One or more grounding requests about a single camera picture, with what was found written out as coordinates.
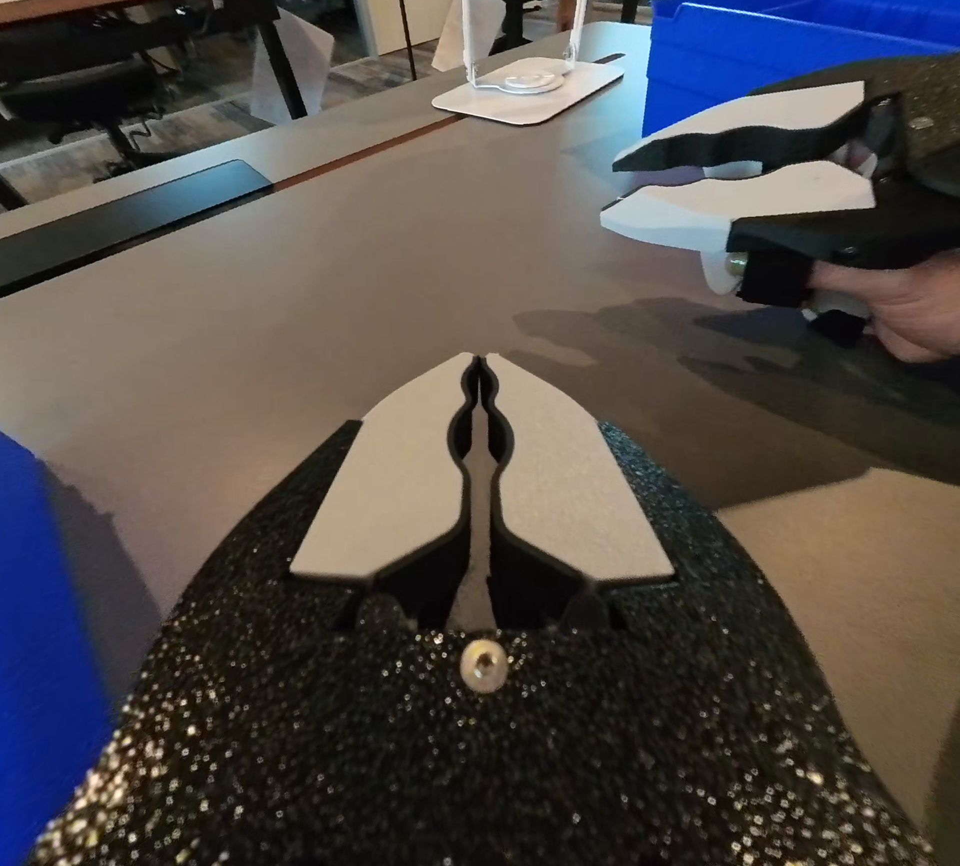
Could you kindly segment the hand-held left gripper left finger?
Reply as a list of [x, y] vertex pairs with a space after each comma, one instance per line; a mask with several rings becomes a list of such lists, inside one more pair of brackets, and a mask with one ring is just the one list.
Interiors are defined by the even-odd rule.
[[362, 419], [290, 572], [375, 589], [457, 589], [470, 561], [469, 478], [457, 427], [471, 427], [476, 356], [456, 354]]

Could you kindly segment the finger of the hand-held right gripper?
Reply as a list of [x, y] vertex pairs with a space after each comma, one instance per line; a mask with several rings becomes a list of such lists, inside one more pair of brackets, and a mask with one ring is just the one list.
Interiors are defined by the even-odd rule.
[[741, 282], [726, 250], [738, 219], [870, 210], [873, 183], [830, 160], [763, 173], [754, 161], [702, 169], [638, 171], [631, 190], [600, 214], [604, 229], [643, 243], [697, 252], [708, 288], [732, 294]]
[[792, 164], [869, 164], [864, 83], [745, 95], [651, 133], [614, 158], [640, 178], [750, 178]]

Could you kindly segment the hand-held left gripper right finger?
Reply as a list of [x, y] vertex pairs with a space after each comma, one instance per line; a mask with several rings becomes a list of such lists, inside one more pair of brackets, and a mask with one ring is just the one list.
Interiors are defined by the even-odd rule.
[[483, 358], [491, 530], [576, 584], [669, 581], [674, 566], [581, 404], [504, 356]]

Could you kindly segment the blue plastic bin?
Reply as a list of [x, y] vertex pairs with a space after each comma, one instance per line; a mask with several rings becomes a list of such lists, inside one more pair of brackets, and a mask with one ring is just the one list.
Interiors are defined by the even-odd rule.
[[42, 463], [1, 437], [1, 863], [21, 864], [111, 732]]
[[950, 52], [959, 0], [652, 0], [642, 134], [822, 68]]

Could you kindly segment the person's right hand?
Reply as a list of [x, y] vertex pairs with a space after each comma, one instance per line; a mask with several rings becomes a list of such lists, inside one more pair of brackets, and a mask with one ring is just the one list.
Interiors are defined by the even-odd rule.
[[894, 358], [928, 363], [959, 355], [959, 253], [905, 269], [868, 270], [817, 262], [809, 286], [843, 294], [869, 311], [874, 336]]

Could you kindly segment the white stand base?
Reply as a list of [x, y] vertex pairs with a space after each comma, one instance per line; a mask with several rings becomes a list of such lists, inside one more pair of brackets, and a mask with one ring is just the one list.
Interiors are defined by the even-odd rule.
[[[532, 126], [542, 124], [594, 93], [606, 90], [622, 78], [624, 68], [614, 62], [599, 64], [580, 60], [584, 18], [589, 1], [575, 2], [572, 28], [563, 57], [537, 56], [513, 60], [482, 76], [472, 52], [470, 0], [462, 0], [462, 55], [466, 81], [436, 96], [432, 106], [458, 116], [484, 118], [511, 126]], [[531, 70], [563, 72], [565, 80], [558, 89], [537, 95], [513, 95], [498, 90], [497, 81], [504, 75]]]

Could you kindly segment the white plastic sheet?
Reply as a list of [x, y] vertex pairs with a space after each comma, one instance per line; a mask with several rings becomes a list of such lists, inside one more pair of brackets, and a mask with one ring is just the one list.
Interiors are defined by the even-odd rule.
[[271, 125], [316, 116], [330, 74], [335, 39], [283, 8], [259, 28], [249, 112]]
[[[451, 0], [431, 66], [448, 71], [464, 66], [463, 0]], [[488, 56], [506, 15], [504, 0], [469, 0], [469, 32], [475, 59]]]

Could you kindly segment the black office chair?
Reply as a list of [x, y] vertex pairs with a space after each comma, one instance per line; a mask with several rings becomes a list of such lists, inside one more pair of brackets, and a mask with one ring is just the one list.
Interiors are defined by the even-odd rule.
[[52, 143], [71, 133], [98, 130], [118, 159], [106, 178], [172, 160], [183, 153], [143, 149], [150, 119], [164, 115], [165, 85], [149, 58], [134, 52], [94, 64], [102, 27], [92, 22], [49, 21], [2, 27], [2, 117], [46, 130]]

